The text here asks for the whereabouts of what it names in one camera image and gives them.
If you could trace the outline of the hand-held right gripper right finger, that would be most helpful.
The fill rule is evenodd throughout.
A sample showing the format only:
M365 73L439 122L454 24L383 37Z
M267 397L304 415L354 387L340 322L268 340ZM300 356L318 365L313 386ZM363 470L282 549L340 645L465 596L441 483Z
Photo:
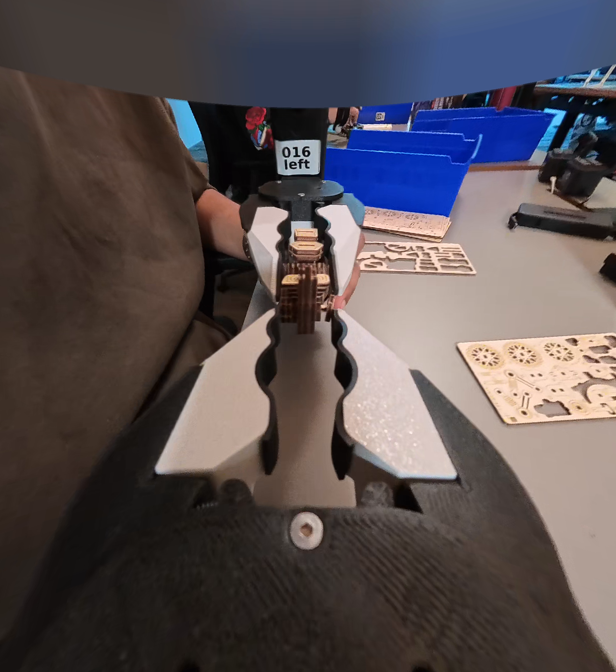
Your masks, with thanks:
M332 322L337 402L332 459L354 481L455 481L457 471L406 363L337 310Z

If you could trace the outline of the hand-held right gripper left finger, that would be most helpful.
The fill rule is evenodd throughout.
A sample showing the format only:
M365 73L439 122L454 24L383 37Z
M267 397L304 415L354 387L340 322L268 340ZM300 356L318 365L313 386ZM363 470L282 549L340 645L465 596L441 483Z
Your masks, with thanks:
M157 475L270 475L278 460L276 310L205 360L155 465Z

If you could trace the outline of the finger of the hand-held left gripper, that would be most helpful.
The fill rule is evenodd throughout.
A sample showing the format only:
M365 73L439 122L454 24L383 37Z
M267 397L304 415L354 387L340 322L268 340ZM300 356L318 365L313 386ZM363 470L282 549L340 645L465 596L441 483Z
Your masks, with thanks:
M361 228L345 204L323 206L320 216L327 223L335 292L345 292L357 260Z
M290 213L276 206L256 209L246 233L252 263L260 283L274 303L278 302L281 228L290 222Z

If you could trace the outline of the wooden motorcycle model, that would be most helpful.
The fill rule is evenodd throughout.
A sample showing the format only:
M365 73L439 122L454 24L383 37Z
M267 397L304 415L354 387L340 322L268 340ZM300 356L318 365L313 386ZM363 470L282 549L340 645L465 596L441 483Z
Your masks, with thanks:
M280 271L281 322L294 324L299 335L309 335L316 323L331 320L335 298L331 267L317 229L293 231Z

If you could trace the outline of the person's left forearm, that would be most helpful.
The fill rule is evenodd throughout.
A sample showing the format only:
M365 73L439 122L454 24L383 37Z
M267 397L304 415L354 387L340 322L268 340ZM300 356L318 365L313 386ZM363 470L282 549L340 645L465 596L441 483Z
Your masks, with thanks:
M204 249L247 260L238 204L207 188L195 202L195 213Z

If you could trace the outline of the grey desk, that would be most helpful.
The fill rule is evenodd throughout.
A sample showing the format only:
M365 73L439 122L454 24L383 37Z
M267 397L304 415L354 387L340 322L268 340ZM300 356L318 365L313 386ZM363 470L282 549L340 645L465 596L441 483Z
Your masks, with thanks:
M574 595L616 667L616 419L512 427L458 354L461 342L616 334L616 244L507 228L522 203L554 204L532 171L469 172L449 242L476 275L364 273L347 311L422 372L487 437L527 489Z

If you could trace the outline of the person's left hand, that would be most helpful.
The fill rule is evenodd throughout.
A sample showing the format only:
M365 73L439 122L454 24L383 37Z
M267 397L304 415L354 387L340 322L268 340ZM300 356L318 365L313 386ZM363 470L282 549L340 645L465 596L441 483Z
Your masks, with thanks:
M360 231L360 236L359 239L357 240L356 252L354 253L352 272L350 274L349 281L347 282L347 285L342 288L339 294L335 294L333 296L332 300L333 310L344 309L347 303L350 301L356 289L357 283L361 275L361 269L357 258L363 251L365 242L366 242L365 235L362 231Z

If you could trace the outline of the stack of wooden sheets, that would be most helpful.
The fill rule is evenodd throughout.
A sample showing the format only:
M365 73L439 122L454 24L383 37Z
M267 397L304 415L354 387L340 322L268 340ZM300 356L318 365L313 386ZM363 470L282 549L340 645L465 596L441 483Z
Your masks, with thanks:
M362 226L371 231L440 243L451 223L449 216L366 208Z

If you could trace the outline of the blue plastic bin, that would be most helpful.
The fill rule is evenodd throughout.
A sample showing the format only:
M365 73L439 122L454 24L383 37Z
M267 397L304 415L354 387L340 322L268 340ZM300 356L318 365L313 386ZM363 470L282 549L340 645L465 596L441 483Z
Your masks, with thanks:
M465 107L420 111L413 132L448 132L481 137L474 163L528 161L554 120L551 113L518 107Z
M345 148L327 148L325 178L368 207L450 216L481 142L481 134L354 130Z

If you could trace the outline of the wooden sheet with large cutout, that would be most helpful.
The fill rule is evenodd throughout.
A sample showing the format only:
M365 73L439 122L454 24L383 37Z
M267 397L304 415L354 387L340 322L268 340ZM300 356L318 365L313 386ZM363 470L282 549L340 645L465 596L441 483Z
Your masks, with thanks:
M406 275L476 275L463 248L455 243L367 242L357 257L362 272Z

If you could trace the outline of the wooden sheet with rod parts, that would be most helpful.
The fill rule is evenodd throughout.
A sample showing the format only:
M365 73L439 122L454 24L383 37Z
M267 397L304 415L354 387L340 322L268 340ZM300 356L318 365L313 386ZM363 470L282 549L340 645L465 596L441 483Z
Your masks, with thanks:
M472 341L456 348L508 425L616 418L616 334Z

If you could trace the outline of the person's olive shirt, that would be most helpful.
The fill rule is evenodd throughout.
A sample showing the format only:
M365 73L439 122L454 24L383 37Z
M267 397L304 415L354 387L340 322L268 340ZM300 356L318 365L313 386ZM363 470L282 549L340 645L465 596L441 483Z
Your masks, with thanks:
M228 340L207 188L164 98L0 66L0 643L111 442Z

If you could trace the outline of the black long case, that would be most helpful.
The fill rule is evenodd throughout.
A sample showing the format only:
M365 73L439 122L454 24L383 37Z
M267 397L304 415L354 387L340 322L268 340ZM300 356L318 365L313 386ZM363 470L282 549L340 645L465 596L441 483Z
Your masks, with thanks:
M616 240L616 222L605 212L586 212L538 204L521 204L510 215L509 230L518 227L594 240Z

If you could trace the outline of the black device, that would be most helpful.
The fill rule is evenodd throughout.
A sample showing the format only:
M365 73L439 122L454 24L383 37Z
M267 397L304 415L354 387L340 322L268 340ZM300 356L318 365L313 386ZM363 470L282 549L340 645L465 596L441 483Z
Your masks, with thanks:
M616 136L586 132L567 148L550 150L538 181L563 196L588 198L605 177L616 172Z

